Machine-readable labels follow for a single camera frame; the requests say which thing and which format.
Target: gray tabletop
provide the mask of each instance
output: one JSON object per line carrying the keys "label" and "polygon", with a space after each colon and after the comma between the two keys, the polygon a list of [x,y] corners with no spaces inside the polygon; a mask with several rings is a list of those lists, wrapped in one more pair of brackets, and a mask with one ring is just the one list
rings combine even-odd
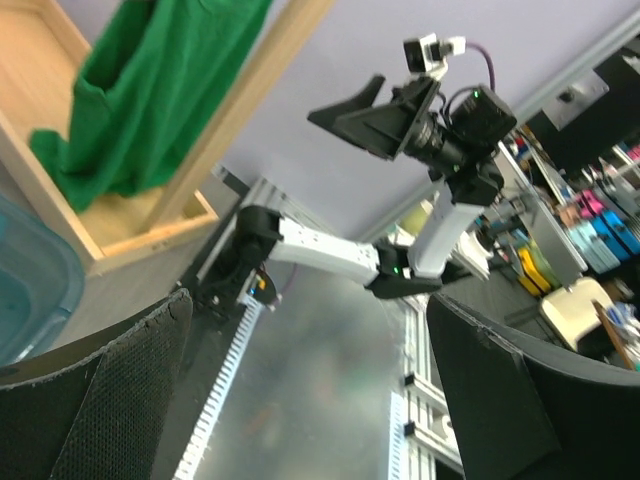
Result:
{"label": "gray tabletop", "polygon": [[[269,273],[282,285],[290,265]],[[196,479],[386,479],[403,305],[300,268],[255,328]]]}

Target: green cloth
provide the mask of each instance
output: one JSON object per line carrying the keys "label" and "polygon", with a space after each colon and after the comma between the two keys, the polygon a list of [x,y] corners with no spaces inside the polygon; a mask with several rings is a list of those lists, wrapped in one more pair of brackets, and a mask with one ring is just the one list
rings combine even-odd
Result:
{"label": "green cloth", "polygon": [[31,149],[76,211],[165,184],[231,87],[271,0],[126,0],[81,68],[69,142]]}

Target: clear plastic container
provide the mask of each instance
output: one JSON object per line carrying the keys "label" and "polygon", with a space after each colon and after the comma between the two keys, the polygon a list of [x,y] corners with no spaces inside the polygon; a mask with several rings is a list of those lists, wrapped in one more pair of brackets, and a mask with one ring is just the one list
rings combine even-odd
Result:
{"label": "clear plastic container", "polygon": [[48,350],[83,289],[71,247],[0,196],[0,365]]}

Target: white wall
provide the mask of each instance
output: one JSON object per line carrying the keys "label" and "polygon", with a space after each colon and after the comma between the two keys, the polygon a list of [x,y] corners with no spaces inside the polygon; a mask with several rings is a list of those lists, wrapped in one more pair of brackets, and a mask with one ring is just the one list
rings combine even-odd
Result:
{"label": "white wall", "polygon": [[[60,0],[89,39],[114,0]],[[275,0],[272,17],[286,0]],[[401,83],[405,38],[464,35],[491,52],[498,93],[518,111],[529,95],[640,0],[338,0],[224,159],[245,182],[265,175],[345,235],[362,231],[428,181],[407,158],[387,163],[331,137],[307,113],[355,93],[371,74]],[[450,64],[444,91],[486,81],[481,57]]]}

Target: wooden box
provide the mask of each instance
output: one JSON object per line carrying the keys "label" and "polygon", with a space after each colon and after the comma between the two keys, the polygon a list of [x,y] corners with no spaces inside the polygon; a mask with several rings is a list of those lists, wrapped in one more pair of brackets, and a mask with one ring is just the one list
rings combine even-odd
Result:
{"label": "wooden box", "polygon": [[162,189],[106,195],[80,215],[71,209],[27,141],[34,128],[67,132],[72,85],[89,51],[54,0],[0,0],[0,162],[86,271],[99,274],[204,236],[217,216],[195,191],[175,220],[147,229]]}

